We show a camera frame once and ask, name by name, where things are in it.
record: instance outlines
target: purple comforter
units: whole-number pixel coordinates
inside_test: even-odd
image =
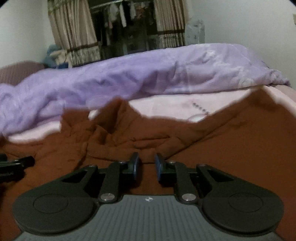
[[[209,93],[253,85],[290,85],[241,45],[202,44],[113,58],[73,69],[45,69],[19,85],[0,85],[0,132],[7,136],[58,117],[95,109],[115,96]]]

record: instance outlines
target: gray textured platform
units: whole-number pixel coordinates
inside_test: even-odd
[[[195,206],[174,196],[125,195],[99,208],[94,218],[73,232],[40,237],[22,233],[16,241],[282,241],[275,233],[237,237],[211,226]]]

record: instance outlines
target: silver rivet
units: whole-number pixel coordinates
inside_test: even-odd
[[[192,193],[186,193],[182,195],[183,200],[185,201],[193,201],[196,199],[196,196]]]
[[[115,195],[112,193],[104,193],[101,195],[101,199],[104,201],[111,201],[115,198]]]

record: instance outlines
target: closet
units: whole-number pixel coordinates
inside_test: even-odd
[[[153,1],[89,0],[102,59],[159,48]]]

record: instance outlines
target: striped curtain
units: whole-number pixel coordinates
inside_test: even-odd
[[[154,0],[159,48],[185,46],[185,0]]]
[[[55,43],[72,65],[101,59],[87,0],[48,0],[48,16]]]

